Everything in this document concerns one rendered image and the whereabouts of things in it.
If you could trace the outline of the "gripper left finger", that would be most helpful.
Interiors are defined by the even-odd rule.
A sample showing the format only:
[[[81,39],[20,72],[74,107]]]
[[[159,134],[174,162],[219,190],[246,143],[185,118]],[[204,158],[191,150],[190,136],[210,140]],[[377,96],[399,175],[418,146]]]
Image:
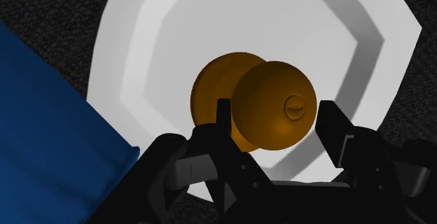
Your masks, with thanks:
[[[188,176],[207,184],[220,224],[269,224],[272,182],[248,153],[230,137],[230,100],[217,102],[215,123],[198,125],[190,139],[158,136],[123,177],[89,224],[169,224],[169,213],[187,193],[192,180],[170,183],[189,166]]]

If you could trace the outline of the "blue box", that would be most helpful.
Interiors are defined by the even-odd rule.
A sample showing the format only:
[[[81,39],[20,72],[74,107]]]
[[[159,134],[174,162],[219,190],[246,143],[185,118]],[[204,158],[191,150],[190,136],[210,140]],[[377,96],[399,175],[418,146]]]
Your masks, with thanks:
[[[138,157],[0,22],[0,224],[85,224]]]

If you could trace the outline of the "white plate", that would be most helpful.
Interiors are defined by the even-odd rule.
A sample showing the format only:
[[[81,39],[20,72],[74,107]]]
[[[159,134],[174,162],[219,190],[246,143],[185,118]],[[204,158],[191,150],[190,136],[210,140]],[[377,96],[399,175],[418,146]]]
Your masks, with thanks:
[[[377,129],[422,28],[404,0],[108,0],[87,100],[142,150],[189,136],[190,92],[216,57],[248,52],[300,69],[318,99]]]

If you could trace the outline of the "brass door knob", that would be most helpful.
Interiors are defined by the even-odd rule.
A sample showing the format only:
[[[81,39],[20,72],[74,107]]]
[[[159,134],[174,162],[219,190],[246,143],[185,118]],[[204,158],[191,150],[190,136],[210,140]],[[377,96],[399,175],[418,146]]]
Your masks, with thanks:
[[[293,146],[317,113],[316,93],[301,70],[247,52],[222,55],[201,70],[190,95],[193,122],[215,122],[220,99],[230,100],[231,137],[243,152]]]

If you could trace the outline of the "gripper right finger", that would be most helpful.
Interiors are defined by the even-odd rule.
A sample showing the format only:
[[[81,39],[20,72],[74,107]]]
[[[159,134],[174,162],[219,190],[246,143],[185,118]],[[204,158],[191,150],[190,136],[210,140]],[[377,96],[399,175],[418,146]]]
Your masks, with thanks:
[[[333,164],[349,174],[357,224],[431,224],[407,200],[426,188],[437,146],[411,139],[393,147],[379,132],[353,125],[331,100],[320,101],[315,131]]]

